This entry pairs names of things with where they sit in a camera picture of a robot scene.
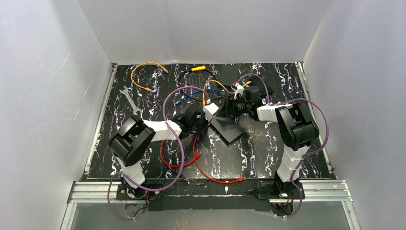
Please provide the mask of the black pad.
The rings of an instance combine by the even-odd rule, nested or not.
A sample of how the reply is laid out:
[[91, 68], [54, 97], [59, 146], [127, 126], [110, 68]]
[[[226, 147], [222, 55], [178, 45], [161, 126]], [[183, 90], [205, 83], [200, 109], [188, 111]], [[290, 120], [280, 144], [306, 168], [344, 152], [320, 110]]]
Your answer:
[[219, 135], [228, 144], [232, 143], [245, 131], [237, 124], [232, 118], [213, 117], [211, 120], [211, 126], [219, 133]]

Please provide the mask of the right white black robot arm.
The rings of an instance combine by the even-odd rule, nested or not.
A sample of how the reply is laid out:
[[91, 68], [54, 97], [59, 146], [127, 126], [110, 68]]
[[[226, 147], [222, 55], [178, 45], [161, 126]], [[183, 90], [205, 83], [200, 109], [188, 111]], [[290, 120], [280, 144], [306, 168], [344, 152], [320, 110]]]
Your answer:
[[235, 118], [248, 114], [255, 121], [276, 122], [279, 127], [284, 152], [270, 190], [274, 193], [288, 193], [296, 187], [299, 169], [305, 154], [319, 135], [306, 103], [265, 104], [267, 88], [236, 85], [236, 92], [226, 97], [218, 113], [219, 117]]

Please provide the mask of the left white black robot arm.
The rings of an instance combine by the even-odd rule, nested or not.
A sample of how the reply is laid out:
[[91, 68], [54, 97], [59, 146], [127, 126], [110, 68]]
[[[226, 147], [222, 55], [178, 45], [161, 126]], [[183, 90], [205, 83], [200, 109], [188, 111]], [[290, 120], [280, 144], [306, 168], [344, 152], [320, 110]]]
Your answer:
[[185, 112], [170, 120], [150, 121], [137, 115], [132, 115], [117, 130], [109, 140], [109, 147], [122, 168], [121, 177], [133, 189], [143, 189], [149, 192], [161, 192], [176, 183], [185, 166], [184, 148], [181, 147], [181, 165], [173, 181], [162, 188], [148, 188], [142, 184], [145, 175], [141, 166], [141, 159], [150, 143], [163, 140], [175, 140], [181, 145], [181, 140], [191, 132], [202, 132], [214, 116], [203, 110]]

